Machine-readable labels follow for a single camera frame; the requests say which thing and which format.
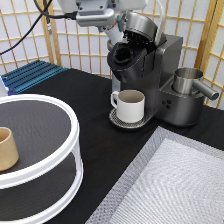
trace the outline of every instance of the mug handle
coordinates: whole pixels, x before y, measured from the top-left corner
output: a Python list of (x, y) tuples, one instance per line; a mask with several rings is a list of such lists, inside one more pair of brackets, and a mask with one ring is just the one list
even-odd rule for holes
[(114, 95), (117, 95), (117, 97), (118, 97), (118, 94), (119, 94), (119, 92), (115, 91), (111, 94), (111, 98), (110, 98), (112, 106), (116, 109), (117, 109), (117, 105), (114, 103)]

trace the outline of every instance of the coffee maker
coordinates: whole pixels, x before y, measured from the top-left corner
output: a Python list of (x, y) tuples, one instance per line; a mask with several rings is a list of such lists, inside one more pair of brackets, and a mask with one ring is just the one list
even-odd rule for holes
[(117, 43), (108, 54), (108, 64), (120, 81), (121, 91), (133, 89), (145, 95), (145, 118), (138, 124), (124, 124), (111, 111), (110, 120), (120, 128), (140, 128), (152, 117), (178, 127), (192, 126), (200, 120), (205, 96), (212, 100), (218, 97), (203, 83), (202, 91), (183, 94), (174, 90), (183, 38), (161, 33), (158, 39), (157, 30), (150, 18), (127, 12), (125, 41)]

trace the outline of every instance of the wooden cup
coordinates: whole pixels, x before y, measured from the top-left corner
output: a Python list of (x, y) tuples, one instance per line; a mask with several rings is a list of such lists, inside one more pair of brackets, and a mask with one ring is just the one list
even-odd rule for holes
[(19, 159), (12, 131), (0, 127), (0, 171), (11, 168)]

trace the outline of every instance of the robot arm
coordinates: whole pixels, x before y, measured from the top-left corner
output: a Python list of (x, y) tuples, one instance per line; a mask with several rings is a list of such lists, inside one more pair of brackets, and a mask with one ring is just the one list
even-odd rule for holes
[(148, 0), (58, 0), (64, 13), (77, 12), (81, 27), (96, 26), (115, 45), (123, 40), (126, 11), (144, 9)]

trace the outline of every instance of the white rim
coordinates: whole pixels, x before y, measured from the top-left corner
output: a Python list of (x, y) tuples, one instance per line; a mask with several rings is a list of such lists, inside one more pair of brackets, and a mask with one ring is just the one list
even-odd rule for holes
[(54, 205), (49, 207), (48, 209), (31, 216), (29, 218), (15, 220), (15, 221), (0, 221), (0, 224), (40, 224), (45, 223), (55, 217), (58, 213), (60, 213), (75, 197), (77, 191), (80, 188), (83, 179), (83, 164), (81, 163), (81, 170), (77, 171), (74, 182), (72, 183), (70, 189), (67, 193), (58, 200)]
[(27, 94), (2, 97), (0, 98), (0, 105), (3, 103), (24, 100), (37, 100), (42, 102), (48, 102), (63, 109), (68, 114), (71, 120), (71, 132), (66, 141), (62, 144), (62, 146), (59, 147), (53, 154), (51, 154), (44, 160), (22, 170), (0, 175), (0, 189), (5, 189), (23, 184), (43, 175), (44, 173), (47, 173), (68, 156), (68, 154), (74, 148), (79, 137), (77, 117), (72, 108), (61, 100), (49, 96)]

